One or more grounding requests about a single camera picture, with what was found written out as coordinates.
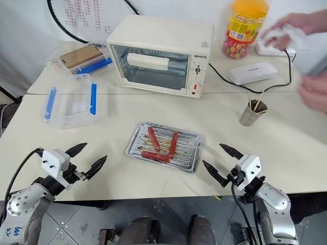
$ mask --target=oven door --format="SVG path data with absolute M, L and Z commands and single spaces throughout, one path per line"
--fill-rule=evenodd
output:
M 186 94 L 190 56 L 111 45 L 125 85 Z

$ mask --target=jar label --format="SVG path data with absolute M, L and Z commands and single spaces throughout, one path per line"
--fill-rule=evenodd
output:
M 252 43 L 255 41 L 261 26 L 262 23 L 247 24 L 231 16 L 227 25 L 226 35 L 238 43 Z

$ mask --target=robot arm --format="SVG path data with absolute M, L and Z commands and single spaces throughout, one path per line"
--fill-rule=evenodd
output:
M 38 243 L 42 218 L 55 196 L 70 189 L 78 180 L 91 179 L 107 159 L 107 156 L 99 159 L 86 173 L 76 171 L 76 166 L 70 163 L 70 159 L 85 146 L 86 143 L 78 144 L 66 152 L 42 149 L 41 166 L 49 175 L 46 178 L 39 177 L 28 188 L 11 195 L 0 227 L 0 245 Z
M 265 244 L 299 245 L 295 225 L 290 215 L 290 199 L 282 190 L 264 183 L 264 176 L 257 177 L 261 170 L 259 157 L 243 155 L 225 144 L 220 144 L 220 146 L 239 160 L 231 173 L 227 175 L 227 179 L 203 160 L 204 166 L 223 187 L 232 182 L 237 186 L 237 190 L 244 190 L 243 203 L 257 205 Z

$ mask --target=human hand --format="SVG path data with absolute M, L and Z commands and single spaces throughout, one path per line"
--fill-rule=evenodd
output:
M 298 92 L 308 107 L 327 112 L 327 71 L 315 78 L 303 76 Z
M 271 28 L 265 31 L 262 35 L 262 38 L 267 35 L 271 30 L 281 28 L 285 24 L 290 24 L 296 28 L 300 28 L 306 35 L 313 33 L 313 21 L 311 14 L 302 14 L 302 13 L 292 13 L 283 18 L 281 18 L 276 24 L 274 24 Z M 291 42 L 291 38 L 288 34 L 285 34 L 279 38 L 271 38 L 265 42 L 265 46 L 271 45 L 273 43 L 274 48 L 279 50 L 285 50 L 289 43 Z

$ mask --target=candy jar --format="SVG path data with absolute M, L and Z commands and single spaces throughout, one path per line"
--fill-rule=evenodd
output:
M 232 10 L 222 52 L 232 59 L 240 59 L 249 54 L 269 6 L 265 0 L 235 0 Z

